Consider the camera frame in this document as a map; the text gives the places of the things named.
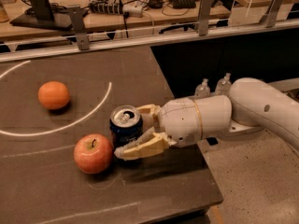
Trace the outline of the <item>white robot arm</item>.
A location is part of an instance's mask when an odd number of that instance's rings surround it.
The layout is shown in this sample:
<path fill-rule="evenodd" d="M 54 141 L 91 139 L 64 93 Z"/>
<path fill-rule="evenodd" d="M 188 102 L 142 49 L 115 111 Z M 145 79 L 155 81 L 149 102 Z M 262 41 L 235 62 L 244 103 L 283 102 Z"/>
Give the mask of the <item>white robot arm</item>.
<path fill-rule="evenodd" d="M 226 95 L 184 97 L 164 106 L 139 108 L 149 128 L 137 140 L 115 149 L 117 158 L 132 161 L 186 147 L 208 138 L 247 139 L 266 129 L 299 149 L 299 103 L 256 78 L 236 80 Z"/>

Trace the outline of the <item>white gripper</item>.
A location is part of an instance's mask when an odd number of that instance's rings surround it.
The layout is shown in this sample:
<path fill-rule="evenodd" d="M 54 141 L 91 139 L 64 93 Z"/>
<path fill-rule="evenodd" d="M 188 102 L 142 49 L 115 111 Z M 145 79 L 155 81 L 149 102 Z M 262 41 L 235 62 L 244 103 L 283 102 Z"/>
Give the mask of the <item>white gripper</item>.
<path fill-rule="evenodd" d="M 137 140 L 115 149 L 118 159 L 132 161 L 156 156 L 175 147 L 186 147 L 229 128 L 232 104 L 227 96 L 202 99 L 180 98 L 169 101 L 162 108 L 149 104 L 137 108 L 147 125 L 159 120 L 164 133 L 145 133 Z"/>

